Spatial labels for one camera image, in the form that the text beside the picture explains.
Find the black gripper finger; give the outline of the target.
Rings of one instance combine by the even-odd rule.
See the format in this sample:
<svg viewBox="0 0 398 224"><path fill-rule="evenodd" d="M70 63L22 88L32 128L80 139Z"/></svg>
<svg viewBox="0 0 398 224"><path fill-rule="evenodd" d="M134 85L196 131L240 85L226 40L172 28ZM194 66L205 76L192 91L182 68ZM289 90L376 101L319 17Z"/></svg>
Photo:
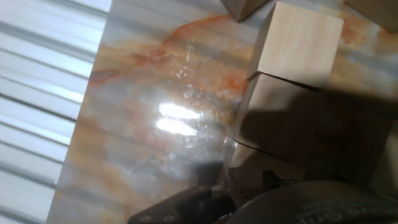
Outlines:
<svg viewBox="0 0 398 224"><path fill-rule="evenodd" d="M127 224L216 223L237 206L222 183L222 162L201 162L192 171L198 183L133 216Z"/></svg>

